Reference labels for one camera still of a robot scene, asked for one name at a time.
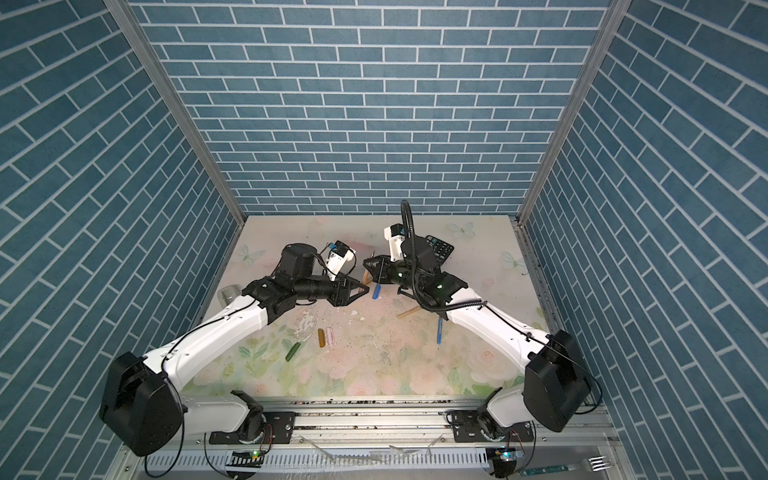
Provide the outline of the pink pen cap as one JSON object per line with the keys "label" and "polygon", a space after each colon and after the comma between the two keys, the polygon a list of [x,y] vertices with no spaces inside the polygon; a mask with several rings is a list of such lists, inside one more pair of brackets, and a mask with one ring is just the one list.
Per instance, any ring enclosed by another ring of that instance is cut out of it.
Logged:
{"label": "pink pen cap", "polygon": [[333,346],[334,345],[334,343],[335,343],[334,332],[333,332],[333,329],[331,327],[327,327],[325,329],[325,338],[326,338],[326,343],[329,346]]}

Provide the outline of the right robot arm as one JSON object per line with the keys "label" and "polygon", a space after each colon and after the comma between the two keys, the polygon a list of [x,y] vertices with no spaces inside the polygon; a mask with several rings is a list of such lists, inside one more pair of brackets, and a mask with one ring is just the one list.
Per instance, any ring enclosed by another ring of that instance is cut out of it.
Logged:
{"label": "right robot arm", "polygon": [[564,430],[591,392],[589,371],[575,339],[563,330],[536,329],[497,307],[467,282],[441,269],[422,237],[401,244],[401,255],[379,255],[363,266],[378,284],[396,284],[419,306],[474,333],[524,372],[517,389],[499,388],[478,409],[478,423],[490,438],[511,426],[535,421]]}

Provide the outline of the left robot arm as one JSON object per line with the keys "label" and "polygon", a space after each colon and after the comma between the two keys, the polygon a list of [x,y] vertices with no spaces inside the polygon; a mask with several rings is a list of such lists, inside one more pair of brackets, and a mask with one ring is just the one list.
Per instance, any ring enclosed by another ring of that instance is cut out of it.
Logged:
{"label": "left robot arm", "polygon": [[126,352],[114,359],[100,419],[138,457],[187,434],[219,432],[240,443],[262,441],[263,407],[251,395],[233,390],[195,399],[181,391],[219,355],[297,305],[325,300],[344,307],[368,293],[368,286],[331,267],[314,274],[319,258],[310,245],[289,244],[270,275],[251,281],[211,319],[142,356]]}

